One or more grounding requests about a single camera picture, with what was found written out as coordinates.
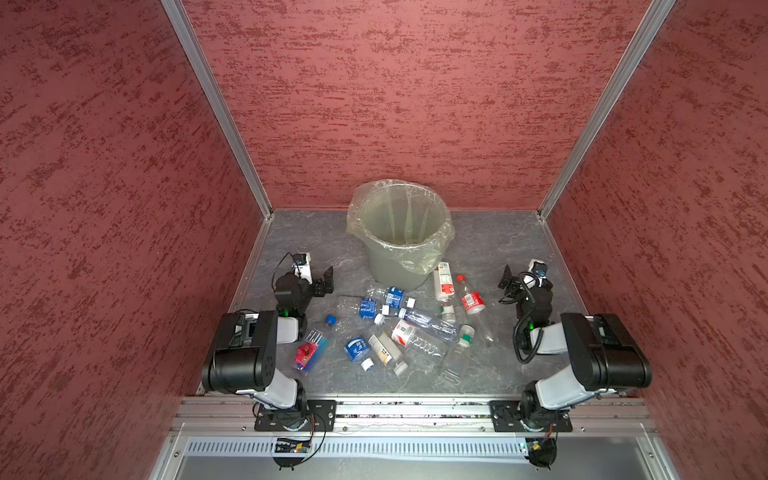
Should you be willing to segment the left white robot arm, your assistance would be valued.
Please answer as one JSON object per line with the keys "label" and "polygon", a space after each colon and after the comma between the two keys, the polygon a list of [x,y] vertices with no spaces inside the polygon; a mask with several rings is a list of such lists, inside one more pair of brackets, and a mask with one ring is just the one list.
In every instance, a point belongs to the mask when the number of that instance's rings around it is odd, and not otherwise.
{"label": "left white robot arm", "polygon": [[328,268],[309,281],[301,270],[288,272],[273,284],[276,307],[240,309],[224,314],[202,367],[202,387],[208,392],[245,396],[255,401],[258,432],[330,432],[337,403],[310,400],[301,381],[277,367],[280,345],[297,346],[295,366],[308,373],[322,358],[328,338],[308,328],[311,300],[334,291],[334,270]]}

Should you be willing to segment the yellow label clear bottle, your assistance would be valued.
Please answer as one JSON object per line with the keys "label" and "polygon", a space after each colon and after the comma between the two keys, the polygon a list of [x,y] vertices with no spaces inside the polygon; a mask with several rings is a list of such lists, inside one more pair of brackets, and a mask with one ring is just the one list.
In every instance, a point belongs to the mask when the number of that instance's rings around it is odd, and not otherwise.
{"label": "yellow label clear bottle", "polygon": [[372,353],[382,365],[401,377],[409,368],[405,355],[385,333],[373,334],[368,338]]}

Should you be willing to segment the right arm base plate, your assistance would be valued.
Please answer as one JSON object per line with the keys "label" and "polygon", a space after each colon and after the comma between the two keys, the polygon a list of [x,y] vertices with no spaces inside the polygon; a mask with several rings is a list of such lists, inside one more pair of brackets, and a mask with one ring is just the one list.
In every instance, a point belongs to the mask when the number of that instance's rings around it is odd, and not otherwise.
{"label": "right arm base plate", "polygon": [[570,433],[573,426],[567,410],[547,410],[535,402],[493,400],[488,403],[497,433]]}

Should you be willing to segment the green cap clear bottle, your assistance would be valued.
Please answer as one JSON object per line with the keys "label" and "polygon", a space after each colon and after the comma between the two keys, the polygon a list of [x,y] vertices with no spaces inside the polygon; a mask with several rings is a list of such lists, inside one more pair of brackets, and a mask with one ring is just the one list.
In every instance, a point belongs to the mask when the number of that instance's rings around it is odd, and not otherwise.
{"label": "green cap clear bottle", "polygon": [[457,386],[465,379],[473,353],[474,337],[474,327],[469,324],[460,327],[456,342],[449,348],[440,365],[438,385]]}

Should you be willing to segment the white label square bottle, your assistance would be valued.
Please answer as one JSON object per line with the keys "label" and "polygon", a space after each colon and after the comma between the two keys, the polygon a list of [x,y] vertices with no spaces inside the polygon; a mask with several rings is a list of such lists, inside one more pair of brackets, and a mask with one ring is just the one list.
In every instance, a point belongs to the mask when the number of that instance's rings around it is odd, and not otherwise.
{"label": "white label square bottle", "polygon": [[456,323],[456,312],[453,303],[455,287],[450,265],[447,261],[438,263],[433,271],[435,298],[440,306],[440,316],[448,324]]}

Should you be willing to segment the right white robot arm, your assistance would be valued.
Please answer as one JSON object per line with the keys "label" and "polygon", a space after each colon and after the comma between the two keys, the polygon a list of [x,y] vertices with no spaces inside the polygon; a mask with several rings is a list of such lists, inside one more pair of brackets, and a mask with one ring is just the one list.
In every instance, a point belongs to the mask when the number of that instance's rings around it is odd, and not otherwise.
{"label": "right white robot arm", "polygon": [[555,374],[527,384],[520,400],[498,414],[507,427],[563,431],[574,406],[651,384],[650,363],[618,316],[566,312],[558,322],[550,320],[553,284],[546,264],[533,260],[516,275],[506,267],[499,288],[500,302],[516,307],[512,340],[517,360],[523,365],[540,356],[569,360]]}

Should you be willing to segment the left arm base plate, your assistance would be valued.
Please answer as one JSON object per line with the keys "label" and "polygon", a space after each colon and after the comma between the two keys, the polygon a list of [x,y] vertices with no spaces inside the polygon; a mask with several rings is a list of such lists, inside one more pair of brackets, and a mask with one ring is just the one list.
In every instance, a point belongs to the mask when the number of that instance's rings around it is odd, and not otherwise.
{"label": "left arm base plate", "polygon": [[334,428],[338,402],[300,400],[295,407],[277,409],[260,405],[255,410],[256,432],[330,432]]}

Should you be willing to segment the Fiji bottle blue cap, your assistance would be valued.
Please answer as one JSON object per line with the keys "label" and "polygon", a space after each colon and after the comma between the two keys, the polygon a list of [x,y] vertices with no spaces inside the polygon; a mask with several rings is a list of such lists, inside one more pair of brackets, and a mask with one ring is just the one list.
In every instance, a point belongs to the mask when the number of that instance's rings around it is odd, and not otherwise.
{"label": "Fiji bottle blue cap", "polygon": [[306,334],[294,357],[295,369],[299,373],[309,374],[322,359],[332,342],[337,323],[338,318],[336,316],[327,315],[321,324]]}

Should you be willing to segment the small blue label bottle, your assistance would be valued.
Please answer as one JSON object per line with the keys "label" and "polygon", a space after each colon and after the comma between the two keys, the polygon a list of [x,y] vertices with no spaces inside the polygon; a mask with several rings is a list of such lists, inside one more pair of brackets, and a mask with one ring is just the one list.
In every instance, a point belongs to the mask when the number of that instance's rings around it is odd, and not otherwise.
{"label": "small blue label bottle", "polygon": [[360,335],[351,337],[344,344],[344,351],[351,362],[358,363],[364,370],[368,371],[374,366],[370,358],[370,345]]}

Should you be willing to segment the red label cola bottle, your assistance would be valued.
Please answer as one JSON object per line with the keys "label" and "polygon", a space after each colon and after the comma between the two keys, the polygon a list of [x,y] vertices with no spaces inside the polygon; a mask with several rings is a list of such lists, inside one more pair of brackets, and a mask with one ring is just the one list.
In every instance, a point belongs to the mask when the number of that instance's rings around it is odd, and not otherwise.
{"label": "red label cola bottle", "polygon": [[484,341],[492,345],[496,342],[490,314],[479,291],[468,281],[464,274],[456,276],[456,292],[471,323],[479,329]]}

